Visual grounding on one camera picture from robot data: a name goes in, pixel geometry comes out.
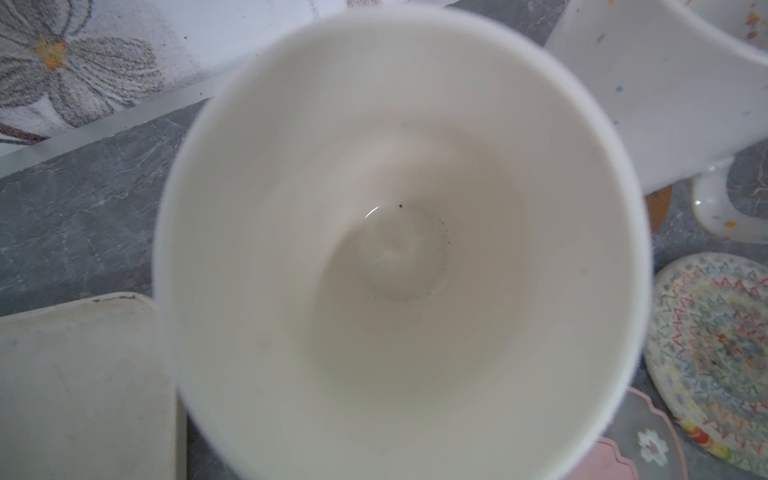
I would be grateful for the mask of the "white woven rope coaster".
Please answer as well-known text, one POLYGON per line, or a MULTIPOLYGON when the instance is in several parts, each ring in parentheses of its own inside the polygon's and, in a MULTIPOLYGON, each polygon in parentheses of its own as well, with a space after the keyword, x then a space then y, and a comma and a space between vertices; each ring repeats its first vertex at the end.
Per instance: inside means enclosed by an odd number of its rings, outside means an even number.
POLYGON ((766 266, 705 252, 662 269, 644 357, 661 398, 694 442, 766 476, 766 266))

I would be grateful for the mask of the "cream mug front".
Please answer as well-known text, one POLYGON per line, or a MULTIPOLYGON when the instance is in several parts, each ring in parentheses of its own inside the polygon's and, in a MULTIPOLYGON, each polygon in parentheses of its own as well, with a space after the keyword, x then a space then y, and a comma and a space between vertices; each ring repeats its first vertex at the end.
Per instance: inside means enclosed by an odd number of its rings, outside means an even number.
POLYGON ((197 428, 244 479, 559 479, 634 375, 637 176, 552 55, 376 6, 262 49, 164 187, 153 295, 197 428))

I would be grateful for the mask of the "beige rectangular tray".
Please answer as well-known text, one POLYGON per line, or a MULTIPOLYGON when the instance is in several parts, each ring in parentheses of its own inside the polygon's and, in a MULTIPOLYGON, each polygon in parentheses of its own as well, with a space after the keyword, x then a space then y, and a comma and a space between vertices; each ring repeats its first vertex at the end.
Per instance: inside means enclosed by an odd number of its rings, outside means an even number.
POLYGON ((183 479, 186 438, 151 298, 2 317, 2 478, 183 479))

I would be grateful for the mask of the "brown round wooden coaster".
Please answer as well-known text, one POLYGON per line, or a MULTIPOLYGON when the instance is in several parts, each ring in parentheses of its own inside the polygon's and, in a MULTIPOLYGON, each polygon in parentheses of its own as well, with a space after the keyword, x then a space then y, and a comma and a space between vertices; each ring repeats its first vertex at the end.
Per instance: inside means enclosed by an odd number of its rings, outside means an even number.
POLYGON ((645 196, 650 231, 655 233, 662 226, 671 203, 672 186, 667 186, 645 196))

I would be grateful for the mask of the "white mug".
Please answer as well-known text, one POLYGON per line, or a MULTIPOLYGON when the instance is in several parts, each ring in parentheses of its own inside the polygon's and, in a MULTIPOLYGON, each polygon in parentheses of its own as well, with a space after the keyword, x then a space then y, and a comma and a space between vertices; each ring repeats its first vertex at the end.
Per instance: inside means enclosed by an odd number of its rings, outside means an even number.
POLYGON ((766 242, 726 189, 735 155, 767 137, 765 2, 571 1, 545 47, 613 121, 645 194, 688 179, 703 228, 766 242))

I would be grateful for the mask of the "pink cherry blossom coaster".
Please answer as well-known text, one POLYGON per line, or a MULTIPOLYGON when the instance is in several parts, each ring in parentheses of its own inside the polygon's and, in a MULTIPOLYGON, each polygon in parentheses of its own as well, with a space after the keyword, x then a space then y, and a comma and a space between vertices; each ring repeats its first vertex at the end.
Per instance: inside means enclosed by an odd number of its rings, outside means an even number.
POLYGON ((630 387, 603 436, 569 479, 686 479, 682 444, 669 417, 630 387))

